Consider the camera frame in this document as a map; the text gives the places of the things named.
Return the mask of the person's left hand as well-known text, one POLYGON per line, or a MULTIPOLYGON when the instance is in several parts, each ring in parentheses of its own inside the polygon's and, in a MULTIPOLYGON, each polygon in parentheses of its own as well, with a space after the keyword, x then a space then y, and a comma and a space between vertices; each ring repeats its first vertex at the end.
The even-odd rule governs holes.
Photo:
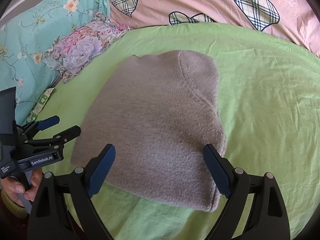
POLYGON ((42 174, 42 168, 33 170, 31 174, 31 188, 29 190, 25 190, 23 184, 11 177, 1 179, 1 185, 10 200, 12 200, 18 206, 24 207, 19 198, 19 194, 24 195, 26 200, 33 202, 42 180, 42 174))

